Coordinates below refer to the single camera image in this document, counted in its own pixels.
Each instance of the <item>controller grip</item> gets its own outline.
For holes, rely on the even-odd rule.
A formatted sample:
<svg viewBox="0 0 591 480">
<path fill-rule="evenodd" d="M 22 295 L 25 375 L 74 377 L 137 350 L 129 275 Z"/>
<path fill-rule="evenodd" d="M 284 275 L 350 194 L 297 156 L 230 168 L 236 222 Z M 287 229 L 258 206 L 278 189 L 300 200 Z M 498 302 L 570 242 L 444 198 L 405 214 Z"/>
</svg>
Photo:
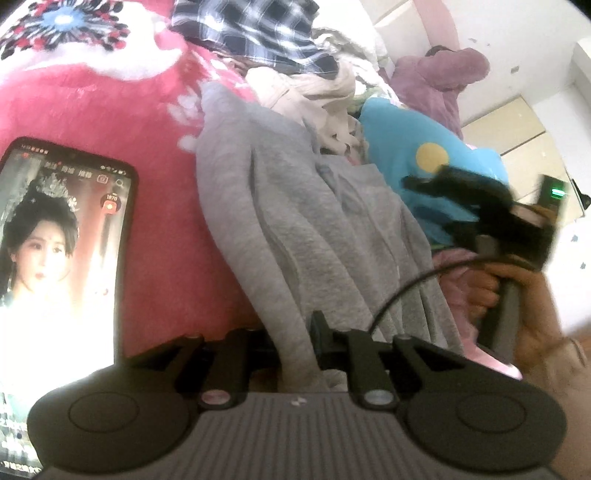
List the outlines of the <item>controller grip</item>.
<svg viewBox="0 0 591 480">
<path fill-rule="evenodd" d="M 499 297 L 499 303 L 481 320 L 476 343 L 497 360 L 511 364 L 521 321 L 521 286 L 515 280 L 503 278 Z"/>
</svg>

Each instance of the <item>black cable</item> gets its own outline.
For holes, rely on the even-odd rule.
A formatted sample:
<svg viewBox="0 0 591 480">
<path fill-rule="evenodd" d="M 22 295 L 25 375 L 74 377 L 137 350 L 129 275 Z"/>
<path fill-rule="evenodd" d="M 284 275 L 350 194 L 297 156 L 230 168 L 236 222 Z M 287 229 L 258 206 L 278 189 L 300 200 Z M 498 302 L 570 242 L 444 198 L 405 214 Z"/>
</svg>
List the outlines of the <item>black cable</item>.
<svg viewBox="0 0 591 480">
<path fill-rule="evenodd" d="M 494 255 L 491 257 L 487 256 L 487 257 L 471 258 L 470 260 L 463 260 L 461 262 L 455 262 L 455 263 L 451 263 L 449 265 L 444 265 L 439 268 L 434 268 L 433 270 L 430 270 L 422 275 L 419 275 L 414 280 L 411 280 L 405 286 L 401 287 L 394 295 L 392 295 L 389 298 L 389 300 L 386 303 L 384 303 L 384 306 L 382 306 L 382 308 L 379 310 L 379 312 L 376 313 L 376 315 L 374 316 L 374 321 L 372 322 L 371 327 L 369 328 L 368 332 L 373 335 L 376 328 L 378 328 L 380 322 L 382 321 L 382 319 L 384 318 L 384 315 L 386 315 L 386 312 L 390 309 L 390 307 L 392 305 L 394 305 L 398 300 L 400 300 L 400 298 L 406 292 L 408 292 L 409 290 L 411 290 L 412 288 L 414 288 L 418 284 L 420 284 L 426 280 L 429 280 L 429 278 L 435 277 L 437 275 L 442 275 L 442 274 L 447 273 L 451 270 L 455 270 L 456 268 L 469 267 L 471 265 L 479 265 L 479 264 L 487 264 L 487 263 L 502 263 L 502 264 L 506 264 L 506 265 L 516 265 L 517 267 L 525 268 L 526 270 L 533 270 L 533 267 L 531 265 L 527 264 L 523 260 L 518 260 L 516 258 L 510 258 L 510 257 L 500 257 L 498 255 Z"/>
</svg>

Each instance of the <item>yellow circle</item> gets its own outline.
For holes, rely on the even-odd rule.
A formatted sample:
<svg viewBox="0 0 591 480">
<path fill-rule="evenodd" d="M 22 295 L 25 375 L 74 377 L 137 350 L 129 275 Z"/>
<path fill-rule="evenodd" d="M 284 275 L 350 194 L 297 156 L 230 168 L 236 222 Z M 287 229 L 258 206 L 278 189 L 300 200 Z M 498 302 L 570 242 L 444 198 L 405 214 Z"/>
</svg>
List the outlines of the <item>yellow circle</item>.
<svg viewBox="0 0 591 480">
<path fill-rule="evenodd" d="M 424 143 L 418 148 L 415 157 L 419 168 L 429 173 L 435 173 L 439 167 L 449 163 L 445 148 L 436 143 Z"/>
</svg>

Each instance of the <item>finger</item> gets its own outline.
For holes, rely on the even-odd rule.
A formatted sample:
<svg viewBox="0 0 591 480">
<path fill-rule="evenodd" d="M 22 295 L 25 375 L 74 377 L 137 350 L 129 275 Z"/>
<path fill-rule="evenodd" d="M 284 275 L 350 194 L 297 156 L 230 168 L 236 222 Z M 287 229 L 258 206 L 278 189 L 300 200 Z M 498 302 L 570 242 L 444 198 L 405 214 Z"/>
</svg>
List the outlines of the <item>finger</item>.
<svg viewBox="0 0 591 480">
<path fill-rule="evenodd" d="M 492 308 L 499 303 L 499 296 L 485 288 L 471 288 L 467 298 L 470 305 L 486 308 Z"/>
<path fill-rule="evenodd" d="M 558 217 L 557 212 L 554 212 L 549 208 L 545 208 L 540 205 L 530 205 L 530 207 L 539 214 L 544 215 L 552 223 L 556 223 L 556 218 Z"/>
<path fill-rule="evenodd" d="M 509 264 L 486 264 L 484 266 L 486 272 L 501 278 L 511 278 L 521 285 L 528 286 L 535 278 L 535 273 L 518 267 L 517 265 Z"/>
<path fill-rule="evenodd" d="M 486 307 L 480 305 L 468 305 L 468 318 L 470 319 L 470 322 L 476 323 L 486 315 L 487 310 Z"/>
<path fill-rule="evenodd" d="M 484 270 L 471 271 L 467 283 L 474 288 L 485 288 L 490 291 L 499 290 L 499 279 Z"/>
</svg>

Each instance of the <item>green light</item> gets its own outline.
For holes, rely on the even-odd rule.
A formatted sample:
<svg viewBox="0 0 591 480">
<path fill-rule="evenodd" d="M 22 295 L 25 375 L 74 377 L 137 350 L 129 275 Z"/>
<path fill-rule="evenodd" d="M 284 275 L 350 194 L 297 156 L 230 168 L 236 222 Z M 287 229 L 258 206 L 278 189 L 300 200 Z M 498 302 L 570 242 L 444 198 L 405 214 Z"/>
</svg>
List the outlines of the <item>green light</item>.
<svg viewBox="0 0 591 480">
<path fill-rule="evenodd" d="M 552 197 L 554 197 L 554 198 L 561 199 L 565 195 L 566 195 L 566 192 L 564 190 L 552 189 Z"/>
</svg>

